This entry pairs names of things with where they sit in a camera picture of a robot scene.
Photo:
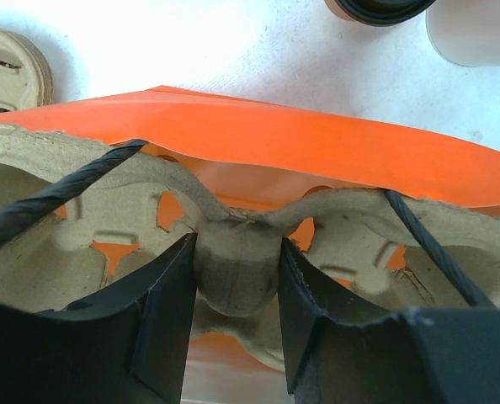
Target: orange plastic sheet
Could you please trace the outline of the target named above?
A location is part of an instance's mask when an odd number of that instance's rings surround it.
[[[151,142],[235,205],[263,209],[315,187],[382,187],[500,206],[500,152],[452,137],[246,99],[159,87],[0,114],[0,123],[116,144]]]

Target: black lid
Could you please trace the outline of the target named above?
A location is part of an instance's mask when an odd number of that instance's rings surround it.
[[[402,23],[420,14],[435,0],[335,0],[353,19],[368,25]]]

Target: black cable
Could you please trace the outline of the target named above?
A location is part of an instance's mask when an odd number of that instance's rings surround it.
[[[465,301],[470,306],[495,307],[487,296],[484,295],[484,292],[466,275],[460,265],[452,259],[443,246],[420,223],[402,197],[396,191],[390,189],[383,189],[383,193],[405,227],[415,240],[417,240],[418,244],[420,244],[420,247],[434,261],[446,279],[460,292]]]
[[[146,141],[129,141],[49,185],[38,194],[0,209],[0,249],[43,217],[79,196],[106,173],[134,156],[145,144]]]

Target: plastic container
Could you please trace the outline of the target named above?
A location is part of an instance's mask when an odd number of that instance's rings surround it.
[[[325,0],[339,18],[386,27],[419,15],[435,0]]]
[[[500,0],[438,0],[428,34],[444,58],[463,66],[500,66]]]

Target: white surface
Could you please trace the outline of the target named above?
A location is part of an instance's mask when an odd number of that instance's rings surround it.
[[[56,102],[167,84],[500,150],[500,67],[442,59],[424,15],[379,29],[335,17],[323,0],[0,0],[0,26],[45,53]]]
[[[500,66],[500,0],[439,0],[428,33],[447,59],[464,66]]]

